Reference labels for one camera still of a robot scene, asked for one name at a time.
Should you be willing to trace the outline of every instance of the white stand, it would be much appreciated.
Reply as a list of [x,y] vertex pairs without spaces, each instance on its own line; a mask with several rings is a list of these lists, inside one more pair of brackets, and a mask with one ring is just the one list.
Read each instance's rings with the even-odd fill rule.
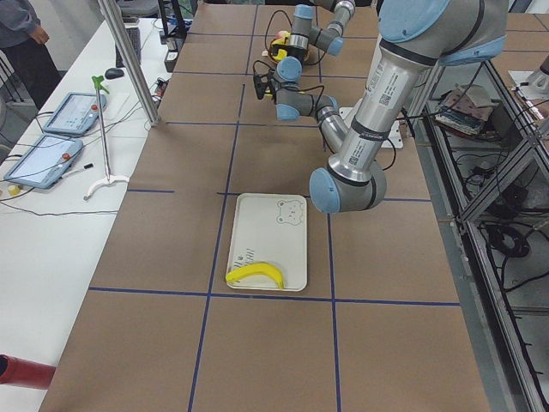
[[87,190],[87,194],[84,197],[84,200],[88,200],[93,193],[99,189],[101,186],[110,186],[116,182],[126,182],[130,181],[130,178],[127,176],[115,176],[111,174],[111,165],[109,163],[109,152],[106,147],[106,133],[105,133],[105,124],[103,123],[103,106],[101,105],[100,100],[100,90],[98,87],[95,88],[95,97],[97,100],[97,109],[100,111],[100,129],[101,129],[101,142],[103,144],[103,159],[105,160],[105,177],[93,183]]

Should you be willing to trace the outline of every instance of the computer mouse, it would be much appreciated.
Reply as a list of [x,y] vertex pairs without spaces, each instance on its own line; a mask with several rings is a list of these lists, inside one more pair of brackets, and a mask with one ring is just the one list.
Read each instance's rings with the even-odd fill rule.
[[124,75],[124,71],[122,69],[119,69],[118,67],[111,67],[110,69],[107,69],[105,72],[105,79],[118,79],[119,77],[122,77]]

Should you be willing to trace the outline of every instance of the green clip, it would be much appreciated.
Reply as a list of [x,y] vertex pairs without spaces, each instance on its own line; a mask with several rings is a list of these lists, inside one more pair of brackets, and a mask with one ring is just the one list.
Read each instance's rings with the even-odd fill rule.
[[103,76],[92,76],[92,81],[94,82],[94,87],[96,90],[105,90],[107,94],[109,94],[109,91],[101,84],[105,78]]

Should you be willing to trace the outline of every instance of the person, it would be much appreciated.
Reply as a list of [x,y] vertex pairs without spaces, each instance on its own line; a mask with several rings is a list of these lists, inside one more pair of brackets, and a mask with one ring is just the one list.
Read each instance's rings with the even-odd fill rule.
[[0,0],[0,50],[38,110],[61,81],[45,46],[49,38],[28,0]]

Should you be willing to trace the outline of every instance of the person's hand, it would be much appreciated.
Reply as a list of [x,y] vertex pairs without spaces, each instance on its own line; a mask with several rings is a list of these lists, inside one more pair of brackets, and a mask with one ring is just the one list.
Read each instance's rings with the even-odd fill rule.
[[31,37],[39,45],[45,44],[45,42],[50,39],[50,36],[48,36],[48,33],[46,33],[41,26],[36,26],[34,31],[31,33]]

